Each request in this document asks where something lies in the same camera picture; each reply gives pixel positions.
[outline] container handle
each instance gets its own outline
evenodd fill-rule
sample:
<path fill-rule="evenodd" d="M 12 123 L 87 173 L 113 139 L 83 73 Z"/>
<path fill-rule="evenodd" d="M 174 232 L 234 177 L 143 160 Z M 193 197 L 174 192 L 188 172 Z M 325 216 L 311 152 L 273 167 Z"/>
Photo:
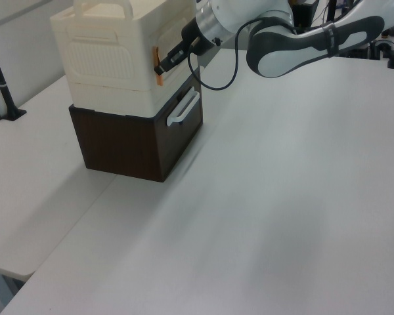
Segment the container handle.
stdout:
<path fill-rule="evenodd" d="M 184 121 L 185 117 L 191 112 L 191 109 L 197 104 L 200 99 L 200 93 L 192 87 L 183 97 L 177 107 L 171 112 L 171 115 L 166 119 L 166 125 L 170 127 L 172 123 L 180 123 Z"/>
<path fill-rule="evenodd" d="M 130 20 L 133 19 L 133 7 L 129 0 L 74 0 L 73 7 L 77 17 L 84 17 L 82 4 L 90 3 L 92 5 L 108 4 L 119 5 L 124 9 L 124 17 Z"/>

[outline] vent grille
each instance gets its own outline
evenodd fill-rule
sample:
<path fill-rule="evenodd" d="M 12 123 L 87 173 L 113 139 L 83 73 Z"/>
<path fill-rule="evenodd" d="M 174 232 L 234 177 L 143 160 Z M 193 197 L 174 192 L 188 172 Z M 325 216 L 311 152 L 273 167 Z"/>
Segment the vent grille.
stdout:
<path fill-rule="evenodd" d="M 81 75 L 114 79 L 133 77 L 131 55 L 121 46 L 70 43 L 68 58 L 72 69 Z"/>

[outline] dark wooden drawer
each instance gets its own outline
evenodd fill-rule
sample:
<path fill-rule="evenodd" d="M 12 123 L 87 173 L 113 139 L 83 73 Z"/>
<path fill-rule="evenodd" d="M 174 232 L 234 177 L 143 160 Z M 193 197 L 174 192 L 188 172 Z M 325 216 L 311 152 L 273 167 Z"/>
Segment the dark wooden drawer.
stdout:
<path fill-rule="evenodd" d="M 191 88 L 200 93 L 200 99 L 182 122 L 167 126 L 168 116 Z M 158 182 L 165 181 L 203 123 L 201 86 L 192 76 L 153 118 L 105 114 L 74 105 L 69 111 L 88 169 Z"/>

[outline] white plastic box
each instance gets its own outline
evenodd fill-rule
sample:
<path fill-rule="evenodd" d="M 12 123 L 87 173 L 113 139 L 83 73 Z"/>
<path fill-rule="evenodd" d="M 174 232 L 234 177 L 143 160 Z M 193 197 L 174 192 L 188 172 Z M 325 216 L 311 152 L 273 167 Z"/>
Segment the white plastic box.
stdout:
<path fill-rule="evenodd" d="M 190 76 L 185 61 L 159 86 L 154 49 L 165 58 L 194 11 L 193 0 L 74 0 L 53 16 L 74 106 L 154 117 Z M 197 67 L 194 55 L 192 64 Z"/>

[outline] white table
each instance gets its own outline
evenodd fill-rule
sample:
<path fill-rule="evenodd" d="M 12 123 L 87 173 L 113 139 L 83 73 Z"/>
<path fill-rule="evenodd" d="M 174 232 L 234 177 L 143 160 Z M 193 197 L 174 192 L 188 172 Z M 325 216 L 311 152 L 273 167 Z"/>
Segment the white table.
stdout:
<path fill-rule="evenodd" d="M 116 177 L 2 315 L 394 314 L 394 71 L 242 62 L 203 101 L 167 182 Z"/>
<path fill-rule="evenodd" d="M 65 78 L 0 121 L 0 273 L 26 281 L 115 175 L 85 168 Z"/>

